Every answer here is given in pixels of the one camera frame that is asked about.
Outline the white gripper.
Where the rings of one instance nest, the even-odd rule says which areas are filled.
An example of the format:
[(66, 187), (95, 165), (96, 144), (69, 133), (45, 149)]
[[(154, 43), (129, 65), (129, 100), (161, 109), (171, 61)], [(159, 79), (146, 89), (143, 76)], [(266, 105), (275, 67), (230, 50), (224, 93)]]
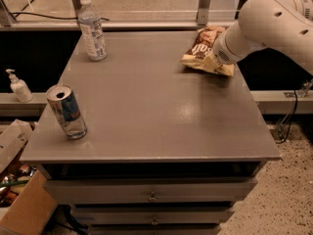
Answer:
[(214, 41), (213, 53), (222, 64), (236, 63), (239, 58), (236, 39), (229, 32), (223, 32)]

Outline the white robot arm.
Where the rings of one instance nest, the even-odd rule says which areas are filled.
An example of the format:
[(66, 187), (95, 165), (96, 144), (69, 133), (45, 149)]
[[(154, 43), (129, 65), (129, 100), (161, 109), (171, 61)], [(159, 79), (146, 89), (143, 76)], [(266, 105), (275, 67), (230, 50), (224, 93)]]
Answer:
[(247, 0), (213, 44), (216, 62), (232, 65), (271, 48), (313, 73), (313, 1)]

